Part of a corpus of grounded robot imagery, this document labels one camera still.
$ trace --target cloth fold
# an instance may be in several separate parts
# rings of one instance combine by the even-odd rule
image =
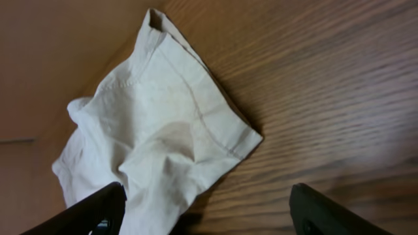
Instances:
[[[93,97],[52,170],[67,207],[112,181],[127,194],[120,234],[168,234],[195,197],[262,140],[233,112],[172,22],[148,10],[131,56]]]

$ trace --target white cloth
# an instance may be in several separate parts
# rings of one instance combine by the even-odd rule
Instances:
[[[52,166],[65,202],[122,183],[120,234],[168,234],[195,197],[262,140],[156,10],[148,11],[132,55],[94,97],[72,101],[68,111],[78,128]]]

